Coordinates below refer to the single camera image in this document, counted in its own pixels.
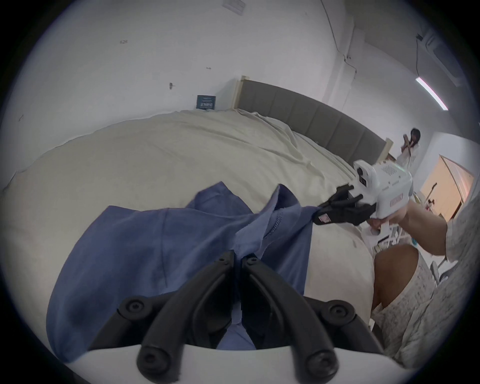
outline bed headboard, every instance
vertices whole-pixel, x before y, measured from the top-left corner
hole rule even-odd
[[[353,165],[385,160],[393,142],[320,101],[243,76],[233,107],[278,119]]]

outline human hand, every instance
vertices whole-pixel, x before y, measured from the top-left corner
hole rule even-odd
[[[398,224],[399,222],[401,222],[405,218],[405,216],[407,214],[407,210],[408,210],[408,204],[405,205],[404,207],[400,208],[398,211],[393,212],[388,217],[385,217],[383,219],[368,219],[367,223],[373,229],[380,229],[382,224],[387,222],[387,221],[389,221],[392,224]]]

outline beige bedsheet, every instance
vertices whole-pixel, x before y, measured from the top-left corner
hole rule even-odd
[[[302,205],[319,205],[350,178],[341,159],[248,112],[124,121],[54,148],[16,174],[1,199],[1,268],[21,316],[49,347],[45,318],[57,276],[108,205],[183,207],[223,181],[258,212],[279,183]],[[355,228],[314,225],[305,294],[347,300],[368,322],[373,261]]]

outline person's leg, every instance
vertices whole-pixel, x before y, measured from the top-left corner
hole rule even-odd
[[[379,304],[386,308],[402,293],[418,261],[418,250],[409,244],[395,245],[376,254],[372,310]]]
[[[375,256],[371,317],[382,330],[385,355],[395,358],[415,309],[436,287],[427,263],[411,245],[396,245]]]

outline black hair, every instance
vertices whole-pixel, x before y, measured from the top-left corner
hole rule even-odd
[[[415,135],[415,137],[417,138],[415,141],[411,140],[412,135]],[[410,140],[411,146],[414,146],[416,143],[418,143],[420,141],[420,130],[418,130],[417,128],[413,128],[410,131]]]

